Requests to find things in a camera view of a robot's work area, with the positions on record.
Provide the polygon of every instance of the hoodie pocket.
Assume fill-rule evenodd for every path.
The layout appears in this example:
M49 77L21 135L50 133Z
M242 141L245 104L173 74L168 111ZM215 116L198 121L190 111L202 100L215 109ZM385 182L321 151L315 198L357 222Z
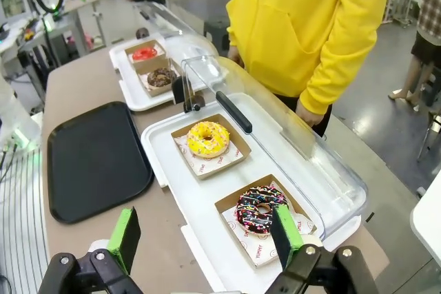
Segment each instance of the hoodie pocket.
M249 72L271 91L298 96L320 61L320 50L305 51L291 19L269 5L259 6L248 43Z

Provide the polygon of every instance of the yellow hoodie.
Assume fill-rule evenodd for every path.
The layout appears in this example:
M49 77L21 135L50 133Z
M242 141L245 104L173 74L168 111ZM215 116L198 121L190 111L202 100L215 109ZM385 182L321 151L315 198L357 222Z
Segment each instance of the yellow hoodie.
M376 42L386 0L231 0L231 45L273 93L324 114Z

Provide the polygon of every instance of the clear plastic cover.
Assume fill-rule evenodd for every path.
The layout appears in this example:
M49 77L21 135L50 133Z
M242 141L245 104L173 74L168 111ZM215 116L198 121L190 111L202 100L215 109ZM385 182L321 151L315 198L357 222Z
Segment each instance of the clear plastic cover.
M185 109L195 112L212 101L220 103L314 210L322 240L361 214L367 202L366 184L243 68L219 56L183 60L181 66ZM192 86L201 82L207 88L195 94Z

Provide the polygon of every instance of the hand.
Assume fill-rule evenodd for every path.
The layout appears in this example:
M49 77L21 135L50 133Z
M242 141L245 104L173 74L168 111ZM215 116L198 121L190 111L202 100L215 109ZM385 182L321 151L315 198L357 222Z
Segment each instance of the hand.
M325 115L319 115L310 112L308 109L305 108L305 106L302 105L300 99L297 102L296 114L298 117L304 120L304 122L308 124L310 127L320 124L320 122L325 117Z
M230 46L228 50L228 58L238 65L240 65L242 68L244 68L245 64L242 61L242 58L240 57L239 50L236 46Z

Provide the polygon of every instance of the black handle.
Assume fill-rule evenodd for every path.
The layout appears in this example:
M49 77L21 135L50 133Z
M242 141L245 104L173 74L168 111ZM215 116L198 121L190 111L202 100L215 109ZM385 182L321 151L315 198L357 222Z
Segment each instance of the black handle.
M222 105L222 107L236 121L236 123L246 134L250 134L253 132L253 125L251 124L251 122L223 92L216 92L216 100Z
M147 14L146 12L144 12L143 10L139 11L139 14L141 14L141 16L146 19L147 21L150 20L149 14Z

